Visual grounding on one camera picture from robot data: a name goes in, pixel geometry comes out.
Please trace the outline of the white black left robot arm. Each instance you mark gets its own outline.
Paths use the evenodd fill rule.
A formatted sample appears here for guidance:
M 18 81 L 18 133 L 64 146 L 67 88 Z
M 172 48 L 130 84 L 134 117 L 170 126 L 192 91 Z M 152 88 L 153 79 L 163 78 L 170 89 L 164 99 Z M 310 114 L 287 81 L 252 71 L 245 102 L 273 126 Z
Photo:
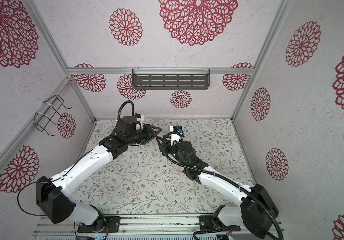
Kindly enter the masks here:
M 106 227 L 105 215 L 92 205 L 73 202 L 69 196 L 90 175 L 116 159 L 132 145 L 151 142 L 161 128 L 144 124 L 141 115 L 125 116 L 117 120 L 114 130 L 74 165 L 36 182 L 36 204 L 52 223 L 79 222 L 92 232 Z

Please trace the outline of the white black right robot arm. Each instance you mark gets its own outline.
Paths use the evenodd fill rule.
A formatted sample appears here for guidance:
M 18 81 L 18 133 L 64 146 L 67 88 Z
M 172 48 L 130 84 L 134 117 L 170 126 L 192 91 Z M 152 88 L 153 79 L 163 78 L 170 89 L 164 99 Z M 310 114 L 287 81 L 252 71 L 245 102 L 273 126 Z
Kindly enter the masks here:
M 157 142 L 162 155 L 182 167 L 188 179 L 216 190 L 234 203 L 234 206 L 221 205 L 212 215 L 211 223 L 216 232 L 235 231 L 246 227 L 260 239 L 284 238 L 276 219 L 278 208 L 263 186 L 245 185 L 218 173 L 197 157 L 191 142 L 172 141 L 161 137 L 157 138 Z

